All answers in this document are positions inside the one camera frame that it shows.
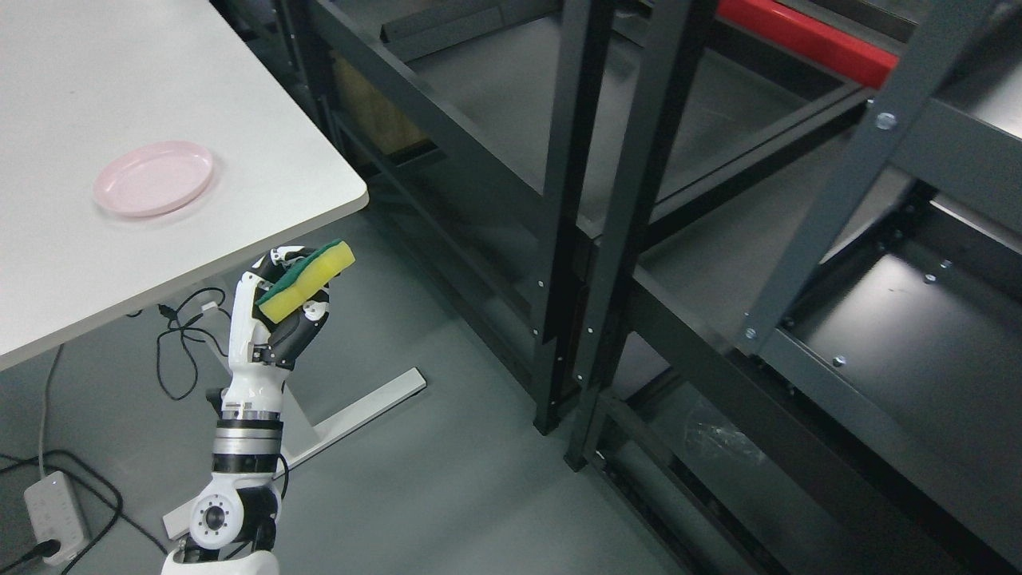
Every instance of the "shelf panel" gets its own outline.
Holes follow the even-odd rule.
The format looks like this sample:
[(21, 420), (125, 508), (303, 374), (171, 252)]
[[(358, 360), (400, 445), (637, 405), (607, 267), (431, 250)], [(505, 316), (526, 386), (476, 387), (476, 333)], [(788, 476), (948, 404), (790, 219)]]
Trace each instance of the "shelf panel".
[[(636, 412), (792, 573), (876, 572), (851, 535), (695, 388), (672, 386)], [(618, 457), (656, 498), (669, 496), (669, 489), (652, 490), (665, 480), (643, 470), (628, 444)]]
[[(937, 504), (1022, 564), (1022, 305), (913, 241), (793, 314), (833, 375), (764, 358)], [(926, 274), (935, 280), (929, 281)], [(828, 369), (817, 369), (818, 376)]]
[[(738, 333), (847, 143), (834, 138), (643, 253), (648, 271), (721, 335)], [(885, 172), (838, 242), (884, 211), (908, 178)]]
[[(479, 126), (487, 148), (516, 165), (537, 189), (543, 186), (560, 26), (558, 15), (547, 16), (409, 63)], [(602, 219), (609, 200), (641, 56), (639, 46), (612, 39), (579, 209), (591, 221)], [(714, 153), (805, 103), (795, 93), (708, 51), (687, 104), (661, 196), (694, 179)]]
[[(1022, 93), (1022, 74), (1017, 94)], [(1022, 133), (1022, 106), (1001, 122)], [(892, 160), (970, 207), (1022, 233), (1022, 138), (931, 100)]]
[(1016, 8), (980, 41), (937, 94), (940, 101), (1015, 138), (1022, 138), (1020, 26), (1022, 14)]
[(379, 38), (384, 23), (438, 6), (444, 0), (343, 0), (335, 3), (368, 34)]

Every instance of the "cable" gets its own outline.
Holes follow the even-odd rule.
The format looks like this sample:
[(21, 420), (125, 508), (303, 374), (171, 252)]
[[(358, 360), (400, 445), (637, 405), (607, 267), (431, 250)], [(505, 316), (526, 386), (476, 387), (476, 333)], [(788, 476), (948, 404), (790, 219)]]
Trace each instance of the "cable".
[(25, 565), (26, 563), (29, 563), (30, 561), (36, 559), (37, 557), (53, 557), (53, 554), (59, 550), (60, 550), (60, 541), (57, 541), (56, 539), (47, 539), (37, 544), (36, 546), (32, 547), (32, 550), (21, 556), (21, 558), (15, 561), (14, 563), (0, 569), (0, 573), (7, 573), (8, 571), (11, 571), (15, 567)]
[[(210, 338), (210, 340), (212, 340), (214, 345), (217, 347), (217, 352), (220, 353), (221, 356), (227, 357), (227, 354), (224, 352), (224, 348), (221, 347), (220, 342), (213, 334), (206, 332), (201, 328), (193, 327), (193, 325), (202, 318), (201, 314), (194, 316), (190, 320), (188, 320), (188, 322), (181, 324), (181, 318), (180, 318), (181, 310), (184, 309), (184, 307), (187, 306), (188, 303), (191, 302), (193, 299), (195, 299), (201, 294), (208, 292), (216, 292), (220, 294), (220, 301), (217, 302), (217, 310), (226, 316), (227, 320), (230, 321), (231, 315), (228, 314), (228, 312), (225, 310), (223, 307), (221, 307), (224, 305), (224, 302), (227, 301), (227, 294), (225, 294), (224, 291), (220, 289), (220, 287), (203, 287), (203, 289), (193, 292), (191, 295), (185, 298), (185, 300), (181, 302), (181, 304), (178, 305), (178, 307), (176, 308), (172, 308), (171, 306), (165, 304), (159, 304), (157, 306), (160, 316), (167, 319), (167, 330), (161, 334), (159, 334), (158, 336), (156, 336), (156, 383), (159, 384), (159, 389), (162, 390), (164, 395), (169, 397), (172, 401), (181, 401), (182, 399), (185, 399), (186, 397), (191, 395), (191, 393), (195, 391), (195, 388), (198, 386), (198, 364), (196, 364), (195, 356), (192, 354), (191, 349), (188, 347), (187, 342), (205, 343), (205, 340), (193, 338), (189, 334), (197, 333), (197, 334), (202, 334), (203, 336)], [(185, 356), (188, 358), (188, 363), (191, 364), (192, 368), (191, 386), (189, 386), (188, 389), (185, 390), (185, 392), (180, 395), (175, 395), (173, 392), (171, 392), (170, 389), (168, 389), (166, 382), (164, 382), (164, 372), (162, 372), (164, 352), (161, 344), (164, 338), (170, 336), (171, 334), (178, 335), (178, 342), (181, 344), (181, 349), (185, 352)]]
[(284, 459), (283, 453), (277, 453), (277, 458), (280, 459), (281, 465), (284, 466), (284, 487), (280, 490), (280, 500), (283, 501), (287, 495), (287, 484), (291, 481), (291, 468), (287, 466), (287, 460)]
[(50, 411), (50, 384), (53, 383), (53, 374), (57, 371), (57, 363), (60, 362), (60, 354), (63, 353), (63, 344), (57, 346), (57, 354), (53, 356), (53, 364), (50, 364), (50, 373), (46, 376), (46, 384), (43, 386), (43, 408), (39, 416), (39, 445), (36, 454), (39, 460), (39, 481), (46, 480), (46, 472), (43, 469), (43, 445), (46, 443), (46, 415)]
[[(86, 464), (85, 462), (83, 462), (78, 456), (75, 456), (71, 451), (66, 451), (64, 449), (51, 449), (51, 450), (47, 451), (45, 454), (46, 456), (63, 456), (65, 458), (72, 460), (79, 467), (81, 467), (83, 470), (85, 470), (89, 475), (91, 475), (97, 481), (99, 481), (100, 483), (102, 483), (110, 491), (110, 493), (113, 494), (114, 499), (115, 499), (115, 502), (110, 502), (109, 499), (107, 499), (106, 497), (103, 497), (102, 494), (100, 494), (98, 491), (96, 491), (91, 485), (87, 484), (84, 480), (82, 480), (82, 478), (80, 478), (78, 475), (74, 474), (73, 472), (71, 472), (68, 470), (60, 468), (59, 466), (52, 466), (52, 465), (51, 466), (47, 466), (48, 468), (50, 468), (52, 470), (61, 471), (61, 472), (63, 472), (65, 474), (67, 474), (67, 476), (71, 477), (72, 480), (74, 480), (79, 485), (85, 487), (89, 492), (91, 492), (93, 495), (95, 495), (96, 498), (99, 499), (103, 505), (105, 505), (107, 508), (109, 508), (110, 510), (113, 511), (113, 516), (106, 523), (106, 525), (104, 525), (103, 528), (99, 531), (99, 533), (97, 533), (96, 536), (91, 541), (89, 541), (89, 543), (75, 557), (75, 559), (73, 559), (71, 561), (71, 563), (68, 563), (67, 566), (64, 567), (64, 569), (60, 572), (61, 575), (64, 575), (68, 571), (71, 571), (72, 567), (74, 567), (85, 556), (85, 554), (87, 554), (90, 549), (92, 549), (92, 547), (95, 546), (96, 543), (98, 543), (100, 541), (100, 539), (102, 539), (107, 533), (109, 533), (110, 529), (113, 528), (113, 525), (117, 523), (117, 521), (119, 519), (124, 519), (132, 527), (134, 527), (135, 529), (137, 529), (139, 531), (139, 533), (141, 533), (143, 536), (145, 536), (147, 539), (149, 539), (159, 549), (159, 552), (161, 554), (166, 555), (168, 553), (167, 548), (151, 533), (149, 533), (145, 528), (143, 528), (141, 525), (139, 525), (137, 522), (135, 522), (134, 520), (132, 520), (130, 517), (127, 516), (127, 514), (124, 513), (124, 497), (122, 496), (121, 491), (117, 487), (114, 487), (113, 484), (110, 483), (109, 480), (107, 480), (105, 477), (103, 477), (102, 475), (100, 475), (99, 472), (97, 472), (96, 470), (94, 470), (88, 464)], [(31, 459), (28, 459), (28, 460), (18, 460), (17, 458), (14, 458), (14, 457), (8, 456), (8, 454), (4, 454), (4, 453), (0, 453), (0, 458), (3, 458), (5, 460), (11, 461), (11, 462), (15, 462), (15, 464), (13, 464), (11, 466), (7, 466), (6, 468), (0, 469), (0, 475), (9, 473), (9, 472), (11, 472), (11, 471), (13, 471), (15, 469), (21, 468), (21, 467), (35, 465), (37, 463), (37, 460), (38, 460), (38, 458), (31, 458)]]
[(248, 545), (249, 545), (248, 541), (245, 541), (244, 543), (241, 543), (240, 545), (238, 545), (238, 548), (234, 549), (233, 552), (230, 553), (230, 555), (228, 555), (227, 557), (225, 557), (224, 561), (227, 561), (229, 559), (234, 559), (234, 556), (236, 556), (239, 553), (241, 553), (241, 549), (247, 547)]

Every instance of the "power strip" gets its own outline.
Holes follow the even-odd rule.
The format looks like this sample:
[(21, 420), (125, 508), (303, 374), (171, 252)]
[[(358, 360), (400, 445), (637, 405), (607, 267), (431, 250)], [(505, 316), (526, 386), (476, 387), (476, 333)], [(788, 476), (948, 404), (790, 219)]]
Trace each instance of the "power strip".
[(60, 550), (43, 558), (46, 565), (66, 563), (88, 544), (82, 510), (75, 499), (71, 481), (62, 472), (53, 472), (25, 490), (25, 505), (36, 541), (60, 541)]

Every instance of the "black cable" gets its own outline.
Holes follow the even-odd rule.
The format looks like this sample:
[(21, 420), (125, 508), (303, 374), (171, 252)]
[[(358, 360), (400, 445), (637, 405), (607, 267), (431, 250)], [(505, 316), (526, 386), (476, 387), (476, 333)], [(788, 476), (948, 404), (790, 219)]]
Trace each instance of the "black cable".
[(228, 555), (227, 557), (225, 557), (224, 561), (227, 561), (229, 559), (234, 559), (234, 556), (236, 556), (239, 553), (241, 553), (241, 549), (247, 547), (248, 545), (249, 545), (248, 541), (245, 541), (244, 543), (241, 543), (240, 545), (238, 545), (238, 548), (234, 549), (233, 552), (230, 553), (230, 555)]
[[(64, 449), (51, 449), (47, 451), (45, 456), (63, 456), (72, 460), (73, 462), (75, 462), (75, 464), (77, 464), (79, 467), (85, 470), (89, 475), (91, 475), (97, 481), (102, 483), (110, 491), (110, 493), (113, 494), (113, 497), (115, 499), (115, 502), (110, 502), (109, 499), (103, 497), (102, 494), (100, 494), (91, 485), (82, 480), (82, 478), (80, 478), (78, 475), (66, 469), (53, 465), (46, 466), (47, 468), (50, 468), (55, 471), (60, 471), (66, 474), (68, 477), (72, 478), (73, 481), (75, 481), (82, 487), (86, 488), (89, 492), (95, 495), (96, 498), (99, 499), (103, 505), (105, 505), (107, 508), (113, 511), (113, 516), (110, 518), (110, 521), (108, 521), (106, 525), (104, 525), (103, 528), (99, 531), (99, 533), (97, 533), (96, 536), (91, 541), (89, 541), (89, 543), (75, 557), (75, 559), (73, 559), (71, 563), (68, 563), (67, 566), (64, 567), (64, 569), (60, 572), (61, 575), (64, 575), (68, 571), (71, 571), (72, 567), (74, 567), (90, 549), (92, 549), (92, 547), (95, 546), (100, 539), (106, 536), (106, 534), (109, 533), (110, 529), (113, 528), (113, 525), (117, 523), (119, 519), (124, 519), (126, 522), (128, 522), (129, 525), (138, 530), (138, 532), (141, 533), (145, 538), (149, 539), (159, 549), (161, 554), (166, 555), (168, 553), (167, 548), (151, 533), (149, 533), (144, 527), (139, 525), (136, 521), (128, 517), (127, 514), (125, 514), (124, 497), (122, 496), (121, 491), (117, 487), (114, 487), (109, 480), (107, 480), (105, 477), (99, 474), (99, 472), (97, 472), (95, 469), (93, 469), (88, 464), (83, 462), (78, 456), (75, 456), (71, 451), (66, 451)], [(5, 453), (0, 453), (0, 458), (3, 458), (11, 462), (15, 462), (14, 465), (0, 469), (0, 475), (11, 472), (17, 468), (34, 466), (36, 465), (38, 460), (38, 457), (30, 458), (27, 460), (19, 460), (17, 458), (13, 458)]]
[[(225, 310), (224, 308), (220, 307), (224, 305), (225, 301), (227, 301), (227, 294), (225, 294), (224, 291), (220, 289), (220, 287), (203, 287), (203, 289), (198, 290), (197, 292), (194, 292), (187, 298), (185, 298), (185, 300), (181, 302), (181, 304), (178, 305), (178, 307), (176, 308), (172, 308), (171, 306), (164, 304), (157, 306), (160, 316), (167, 319), (167, 330), (161, 334), (159, 334), (158, 336), (156, 336), (156, 383), (159, 384), (159, 389), (162, 390), (164, 395), (169, 397), (172, 401), (181, 401), (182, 399), (185, 399), (186, 397), (191, 395), (191, 393), (195, 391), (195, 388), (198, 386), (198, 364), (195, 363), (195, 356), (192, 355), (191, 349), (188, 348), (188, 344), (186, 343), (186, 341), (205, 343), (205, 340), (199, 340), (193, 338), (189, 334), (198, 333), (210, 338), (210, 340), (212, 340), (214, 345), (217, 347), (217, 352), (220, 353), (221, 356), (227, 357), (227, 354), (224, 352), (224, 348), (221, 347), (220, 342), (213, 334), (206, 332), (201, 328), (192, 327), (192, 325), (194, 325), (196, 322), (199, 321), (199, 319), (202, 318), (201, 314), (198, 316), (194, 316), (190, 320), (188, 320), (188, 322), (181, 324), (181, 318), (180, 318), (181, 310), (184, 309), (184, 307), (188, 305), (189, 302), (198, 297), (200, 294), (208, 292), (216, 292), (220, 294), (220, 302), (217, 303), (217, 309), (221, 314), (226, 316), (228, 321), (230, 321), (231, 315), (228, 314), (227, 310)], [(181, 349), (185, 352), (185, 356), (188, 358), (188, 363), (191, 364), (192, 368), (191, 386), (189, 386), (188, 389), (180, 395), (175, 395), (174, 393), (172, 393), (170, 389), (168, 389), (167, 384), (164, 382), (164, 372), (162, 372), (164, 354), (162, 354), (161, 343), (162, 339), (167, 336), (170, 336), (171, 334), (178, 335), (178, 342), (181, 344)]]
[(53, 557), (53, 554), (59, 550), (60, 550), (60, 541), (57, 541), (56, 539), (47, 539), (45, 541), (40, 542), (36, 546), (32, 547), (32, 550), (21, 556), (20, 559), (18, 559), (14, 563), (0, 569), (0, 573), (7, 573), (8, 571), (13, 570), (15, 567), (25, 565), (26, 563), (29, 563), (30, 561), (36, 559), (37, 557)]
[(283, 453), (277, 453), (277, 458), (280, 459), (280, 463), (284, 466), (284, 487), (280, 490), (280, 500), (283, 501), (287, 495), (287, 484), (291, 481), (291, 468), (287, 466), (287, 460), (284, 459)]

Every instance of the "red beam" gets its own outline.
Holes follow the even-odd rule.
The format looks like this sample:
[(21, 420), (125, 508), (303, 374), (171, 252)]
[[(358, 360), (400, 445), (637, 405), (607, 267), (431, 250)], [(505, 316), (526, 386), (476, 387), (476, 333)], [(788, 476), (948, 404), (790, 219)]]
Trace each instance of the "red beam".
[(717, 13), (821, 65), (873, 88), (879, 88), (897, 63), (897, 56), (894, 54), (774, 0), (721, 0)]

